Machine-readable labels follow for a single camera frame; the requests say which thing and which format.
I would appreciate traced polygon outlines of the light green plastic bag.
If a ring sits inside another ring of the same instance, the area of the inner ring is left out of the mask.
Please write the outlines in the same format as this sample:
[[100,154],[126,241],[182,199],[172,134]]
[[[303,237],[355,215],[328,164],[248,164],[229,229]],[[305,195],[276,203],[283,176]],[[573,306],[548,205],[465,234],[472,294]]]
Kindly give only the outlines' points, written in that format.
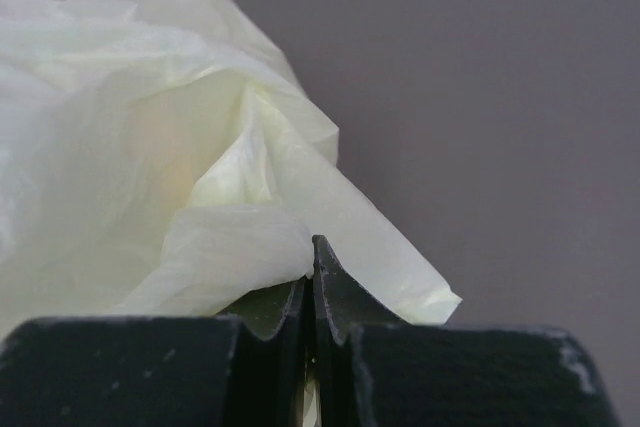
[[311,273],[401,318],[446,280],[338,169],[338,127],[231,0],[1,0],[1,328],[200,315]]

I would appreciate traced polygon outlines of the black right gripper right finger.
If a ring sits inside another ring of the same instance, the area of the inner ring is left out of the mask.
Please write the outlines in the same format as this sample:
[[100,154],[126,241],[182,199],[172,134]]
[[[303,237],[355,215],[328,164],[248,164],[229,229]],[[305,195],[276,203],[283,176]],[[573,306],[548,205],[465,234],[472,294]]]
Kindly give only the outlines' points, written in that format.
[[587,352],[551,327],[412,325],[315,236],[321,426],[615,426]]

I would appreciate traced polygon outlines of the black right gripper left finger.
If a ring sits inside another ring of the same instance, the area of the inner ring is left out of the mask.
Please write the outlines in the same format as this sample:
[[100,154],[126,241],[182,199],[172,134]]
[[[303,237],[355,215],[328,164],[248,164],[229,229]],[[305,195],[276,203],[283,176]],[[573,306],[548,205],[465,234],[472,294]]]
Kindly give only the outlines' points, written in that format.
[[1,344],[5,426],[298,426],[304,281],[215,316],[41,317]]

